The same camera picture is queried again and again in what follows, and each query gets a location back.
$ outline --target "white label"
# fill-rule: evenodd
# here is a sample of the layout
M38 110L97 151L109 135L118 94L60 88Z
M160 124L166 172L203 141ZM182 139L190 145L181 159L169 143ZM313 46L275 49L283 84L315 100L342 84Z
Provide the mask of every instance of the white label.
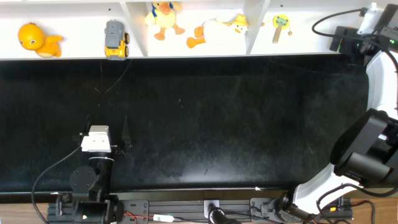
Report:
M158 222L173 222L174 217L171 215L154 215L154 221Z

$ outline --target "orange toy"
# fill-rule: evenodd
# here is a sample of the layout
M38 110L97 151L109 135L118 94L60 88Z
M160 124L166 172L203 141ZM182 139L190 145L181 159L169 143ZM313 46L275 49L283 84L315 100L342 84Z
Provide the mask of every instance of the orange toy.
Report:
M47 36L43 30L34 23L23 25L18 32L18 39L22 47L26 50L34 50L38 56L60 57L61 49L58 42L62 40L62 36Z

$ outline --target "yellow toy truck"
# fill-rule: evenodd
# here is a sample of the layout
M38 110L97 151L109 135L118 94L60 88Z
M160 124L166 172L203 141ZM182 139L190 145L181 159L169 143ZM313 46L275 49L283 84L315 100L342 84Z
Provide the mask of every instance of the yellow toy truck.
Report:
M108 21L105 28L105 55L108 60L125 60L129 56L130 36L124 25L118 21Z

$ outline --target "stuffed animal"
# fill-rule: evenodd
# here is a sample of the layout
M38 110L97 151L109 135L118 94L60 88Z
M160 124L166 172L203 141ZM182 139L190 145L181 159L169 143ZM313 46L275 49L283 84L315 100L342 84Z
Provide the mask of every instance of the stuffed animal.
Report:
M175 22L177 21L177 15L175 13L182 10L182 5L179 2L152 2L152 11L145 18L145 24L154 25L157 24L160 27L160 32L155 34L155 38L158 40L165 39L165 32L168 28L173 28L175 34L180 35L185 32L185 29L180 28Z
M233 22L219 22L209 20L203 26L195 29L195 37L187 39L187 45L190 49L198 44L233 44L235 35L244 35L248 31L249 24L246 22L246 16L238 14Z
M18 32L19 43L26 50L34 50L40 57L61 57L61 48L58 42L59 35L45 35L43 30L34 23L23 25Z

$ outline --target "black table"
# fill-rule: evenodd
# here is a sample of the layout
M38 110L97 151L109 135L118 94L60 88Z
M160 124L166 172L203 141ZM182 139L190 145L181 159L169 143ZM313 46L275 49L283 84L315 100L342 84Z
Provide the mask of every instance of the black table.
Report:
M113 192L265 187L310 180L366 111L364 69L339 55L0 63L0 192L29 192L93 124L134 150L116 158ZM69 190L75 154L38 192Z

